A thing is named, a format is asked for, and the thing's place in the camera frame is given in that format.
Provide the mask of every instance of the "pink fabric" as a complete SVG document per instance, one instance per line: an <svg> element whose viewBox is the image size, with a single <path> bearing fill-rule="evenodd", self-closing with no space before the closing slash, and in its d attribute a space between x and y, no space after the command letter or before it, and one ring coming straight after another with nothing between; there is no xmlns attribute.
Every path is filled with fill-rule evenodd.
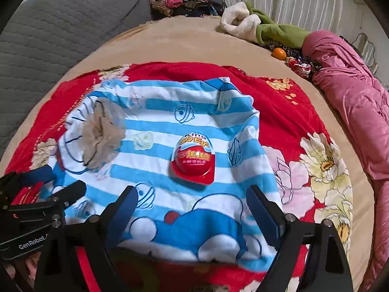
<svg viewBox="0 0 389 292"><path fill-rule="evenodd" d="M168 8L177 8L182 4L182 0L166 0L166 6Z"/></svg>
<svg viewBox="0 0 389 292"><path fill-rule="evenodd" d="M322 64L313 82L342 116L363 168L372 178L374 247L359 289L365 291L389 258L389 94L353 48L329 31L310 33L303 55Z"/></svg>

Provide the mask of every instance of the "gray quilted headboard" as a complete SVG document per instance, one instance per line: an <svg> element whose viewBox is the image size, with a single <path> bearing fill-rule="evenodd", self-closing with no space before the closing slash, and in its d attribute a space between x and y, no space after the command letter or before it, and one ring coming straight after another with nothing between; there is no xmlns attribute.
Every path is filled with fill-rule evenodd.
<svg viewBox="0 0 389 292"><path fill-rule="evenodd" d="M30 110L79 61L152 20L148 0L27 0L0 35L0 157Z"/></svg>

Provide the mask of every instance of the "orange fruit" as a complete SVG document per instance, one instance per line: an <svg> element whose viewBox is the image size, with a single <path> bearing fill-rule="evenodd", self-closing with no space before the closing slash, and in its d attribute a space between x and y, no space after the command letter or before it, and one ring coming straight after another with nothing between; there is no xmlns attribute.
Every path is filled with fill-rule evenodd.
<svg viewBox="0 0 389 292"><path fill-rule="evenodd" d="M282 48L279 48L279 47L274 48L272 55L279 60L285 60L285 58L286 58L286 52Z"/></svg>

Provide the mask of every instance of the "metal screw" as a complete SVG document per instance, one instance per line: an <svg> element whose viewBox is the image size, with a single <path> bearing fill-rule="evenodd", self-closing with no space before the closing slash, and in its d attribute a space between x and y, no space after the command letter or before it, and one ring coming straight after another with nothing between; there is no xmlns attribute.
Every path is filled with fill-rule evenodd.
<svg viewBox="0 0 389 292"><path fill-rule="evenodd" d="M285 214L285 219L289 222L294 222L297 218L292 213Z"/></svg>
<svg viewBox="0 0 389 292"><path fill-rule="evenodd" d="M54 228L58 228L61 226L61 222L60 221L54 221L51 223L51 226L53 226Z"/></svg>
<svg viewBox="0 0 389 292"><path fill-rule="evenodd" d="M322 223L328 227L331 227L333 224L332 224L332 221L330 219L327 219L325 218L324 220L322 220Z"/></svg>
<svg viewBox="0 0 389 292"><path fill-rule="evenodd" d="M96 223L98 220L100 219L100 216L98 215L92 215L88 218L88 221L91 222L91 223Z"/></svg>

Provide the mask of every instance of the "green blanket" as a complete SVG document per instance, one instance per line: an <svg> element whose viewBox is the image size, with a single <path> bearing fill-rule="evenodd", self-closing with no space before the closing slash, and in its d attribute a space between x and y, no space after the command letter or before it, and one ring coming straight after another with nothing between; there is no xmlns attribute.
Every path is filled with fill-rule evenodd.
<svg viewBox="0 0 389 292"><path fill-rule="evenodd" d="M259 44L269 44L271 40L276 40L290 48L302 48L306 36L310 33L298 26L291 24L276 24L267 14L254 9L250 2L246 6L251 14L257 14L261 19L261 24L257 25L257 41Z"/></svg>

